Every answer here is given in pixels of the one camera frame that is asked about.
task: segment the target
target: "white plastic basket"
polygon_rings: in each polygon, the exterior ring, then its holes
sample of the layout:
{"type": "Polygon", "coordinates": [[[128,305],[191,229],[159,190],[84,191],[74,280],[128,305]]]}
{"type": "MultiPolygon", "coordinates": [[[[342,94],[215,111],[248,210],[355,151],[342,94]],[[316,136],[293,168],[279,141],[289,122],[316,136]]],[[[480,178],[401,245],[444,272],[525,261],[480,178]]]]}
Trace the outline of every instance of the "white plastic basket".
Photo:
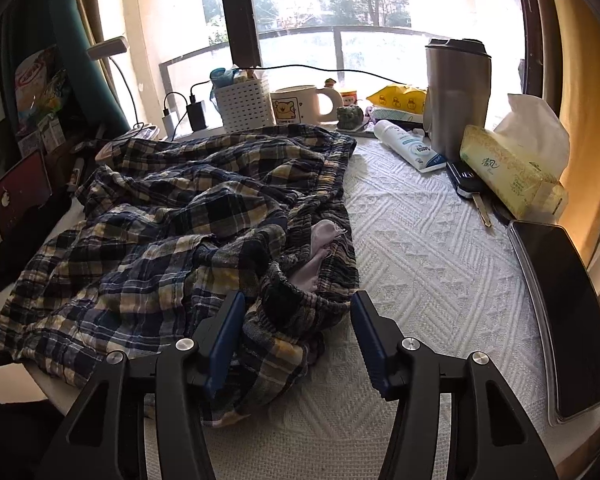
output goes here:
{"type": "Polygon", "coordinates": [[[269,81],[251,79],[215,90],[218,112],[228,134],[273,126],[269,81]]]}

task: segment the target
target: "mug handle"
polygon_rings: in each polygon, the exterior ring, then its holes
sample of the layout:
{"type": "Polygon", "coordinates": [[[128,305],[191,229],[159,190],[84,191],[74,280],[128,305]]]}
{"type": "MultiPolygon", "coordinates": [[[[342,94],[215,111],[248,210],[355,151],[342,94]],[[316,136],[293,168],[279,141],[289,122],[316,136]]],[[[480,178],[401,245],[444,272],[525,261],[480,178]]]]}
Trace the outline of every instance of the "mug handle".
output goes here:
{"type": "Polygon", "coordinates": [[[328,114],[318,115],[318,121],[321,123],[337,121],[338,114],[336,113],[336,109],[344,105],[340,92],[338,92],[335,88],[318,88],[315,92],[317,94],[326,95],[333,104],[333,108],[328,114]]]}

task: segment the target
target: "plaid fabric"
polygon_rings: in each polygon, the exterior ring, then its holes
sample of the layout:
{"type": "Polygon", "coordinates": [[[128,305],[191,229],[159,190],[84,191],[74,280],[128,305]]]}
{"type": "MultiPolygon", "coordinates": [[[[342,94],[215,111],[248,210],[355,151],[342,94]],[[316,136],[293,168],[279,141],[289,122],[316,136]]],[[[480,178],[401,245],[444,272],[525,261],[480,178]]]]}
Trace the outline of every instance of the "plaid fabric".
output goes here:
{"type": "Polygon", "coordinates": [[[320,331],[358,286],[342,190],[354,147],[305,125],[116,147],[77,191],[86,220],[46,243],[16,282],[0,350],[83,386],[107,352],[158,352],[238,289],[248,298],[240,345],[203,420],[224,424],[270,402],[306,374],[320,331]],[[310,294],[286,277],[308,261],[321,219],[346,234],[310,294]]]}

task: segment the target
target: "green curtain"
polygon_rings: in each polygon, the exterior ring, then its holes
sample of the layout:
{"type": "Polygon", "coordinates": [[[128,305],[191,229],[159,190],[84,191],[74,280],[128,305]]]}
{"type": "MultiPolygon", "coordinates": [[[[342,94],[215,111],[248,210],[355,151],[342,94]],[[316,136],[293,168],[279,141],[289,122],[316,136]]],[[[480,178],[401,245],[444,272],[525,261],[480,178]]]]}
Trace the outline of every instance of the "green curtain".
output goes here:
{"type": "Polygon", "coordinates": [[[0,79],[12,128],[17,128],[13,75],[30,54],[56,44],[74,95],[87,122],[105,123],[107,137],[125,133],[129,124],[99,66],[89,59],[90,46],[76,0],[14,0],[2,16],[0,79]]]}

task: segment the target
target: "black charger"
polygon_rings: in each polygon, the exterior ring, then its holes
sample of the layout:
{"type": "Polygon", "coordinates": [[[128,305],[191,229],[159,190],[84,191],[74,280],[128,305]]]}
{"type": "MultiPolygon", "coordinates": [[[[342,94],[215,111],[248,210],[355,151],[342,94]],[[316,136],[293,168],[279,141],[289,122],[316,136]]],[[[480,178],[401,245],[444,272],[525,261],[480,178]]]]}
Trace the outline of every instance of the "black charger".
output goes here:
{"type": "Polygon", "coordinates": [[[195,95],[189,95],[190,104],[187,105],[187,115],[192,132],[206,129],[205,121],[205,102],[196,101],[195,95]]]}

